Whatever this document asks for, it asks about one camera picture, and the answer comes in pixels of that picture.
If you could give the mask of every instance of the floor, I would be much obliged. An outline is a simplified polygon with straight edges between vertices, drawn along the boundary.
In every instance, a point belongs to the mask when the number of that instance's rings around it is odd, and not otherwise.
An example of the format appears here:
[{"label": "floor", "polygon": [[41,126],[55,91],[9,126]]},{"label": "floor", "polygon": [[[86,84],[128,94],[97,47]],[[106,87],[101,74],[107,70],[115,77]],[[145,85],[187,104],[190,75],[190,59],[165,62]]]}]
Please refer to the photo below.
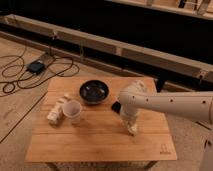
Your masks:
[{"label": "floor", "polygon": [[[0,38],[0,56],[21,54],[23,45]],[[24,55],[26,63],[36,59],[42,52],[27,48]],[[0,66],[11,59],[0,57]],[[115,76],[82,64],[78,64],[77,76]],[[41,97],[46,92],[48,82],[32,90],[22,90],[14,95],[0,98],[0,170],[33,171],[50,170],[45,164],[26,163],[25,154],[30,142],[31,132],[42,103]],[[203,146],[208,130],[188,120],[167,115],[178,160],[158,162],[151,171],[197,171],[202,159]],[[140,170],[142,163],[81,163],[62,164],[63,170]]]}]

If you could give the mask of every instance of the black bowl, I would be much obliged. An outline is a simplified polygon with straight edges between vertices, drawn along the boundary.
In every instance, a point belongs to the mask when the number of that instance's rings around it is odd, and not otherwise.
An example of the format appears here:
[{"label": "black bowl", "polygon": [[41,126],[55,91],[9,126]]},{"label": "black bowl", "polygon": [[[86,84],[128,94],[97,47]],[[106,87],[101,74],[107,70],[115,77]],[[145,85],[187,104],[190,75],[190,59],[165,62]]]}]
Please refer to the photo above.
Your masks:
[{"label": "black bowl", "polygon": [[87,104],[100,104],[109,94],[108,86],[99,80],[85,82],[80,88],[80,96]]}]

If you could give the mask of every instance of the white cup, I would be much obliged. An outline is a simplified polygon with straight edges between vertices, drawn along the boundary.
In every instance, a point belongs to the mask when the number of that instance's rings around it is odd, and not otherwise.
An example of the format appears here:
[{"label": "white cup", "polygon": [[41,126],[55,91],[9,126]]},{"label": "white cup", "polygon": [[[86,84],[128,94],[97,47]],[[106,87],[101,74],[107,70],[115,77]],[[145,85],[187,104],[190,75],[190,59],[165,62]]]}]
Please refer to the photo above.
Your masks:
[{"label": "white cup", "polygon": [[71,100],[62,106],[63,113],[70,119],[71,124],[77,124],[81,120],[82,106],[76,100]]}]

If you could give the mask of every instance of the table top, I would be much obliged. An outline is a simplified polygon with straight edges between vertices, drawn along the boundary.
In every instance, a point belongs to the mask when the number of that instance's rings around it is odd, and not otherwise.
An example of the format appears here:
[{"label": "table top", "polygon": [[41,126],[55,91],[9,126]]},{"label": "table top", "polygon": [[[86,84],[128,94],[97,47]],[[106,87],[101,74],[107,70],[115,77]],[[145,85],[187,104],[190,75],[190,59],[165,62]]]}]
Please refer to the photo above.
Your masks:
[{"label": "table top", "polygon": [[[79,95],[87,80],[102,80],[109,87],[109,96],[101,104],[89,106]],[[131,136],[118,114],[111,110],[119,91],[134,80],[142,80],[149,92],[154,81],[142,77],[73,77],[53,78],[32,134],[26,155],[28,162],[121,162],[176,160],[177,155],[165,115],[141,109],[139,133]],[[46,116],[64,93],[83,105],[82,120],[73,126],[68,118],[58,127],[48,124]]]}]

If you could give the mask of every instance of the table leg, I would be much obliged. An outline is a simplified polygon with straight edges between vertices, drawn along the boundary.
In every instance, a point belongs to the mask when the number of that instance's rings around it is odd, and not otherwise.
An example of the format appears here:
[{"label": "table leg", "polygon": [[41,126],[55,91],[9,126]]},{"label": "table leg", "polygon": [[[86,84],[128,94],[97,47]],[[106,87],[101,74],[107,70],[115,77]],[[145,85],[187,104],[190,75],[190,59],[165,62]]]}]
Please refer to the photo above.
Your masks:
[{"label": "table leg", "polygon": [[151,162],[149,162],[146,166],[143,167],[143,170],[149,170],[149,169],[151,169],[156,163],[157,163],[157,161],[151,161]]},{"label": "table leg", "polygon": [[52,171],[60,171],[59,168],[54,163],[46,162],[46,165],[52,170]]}]

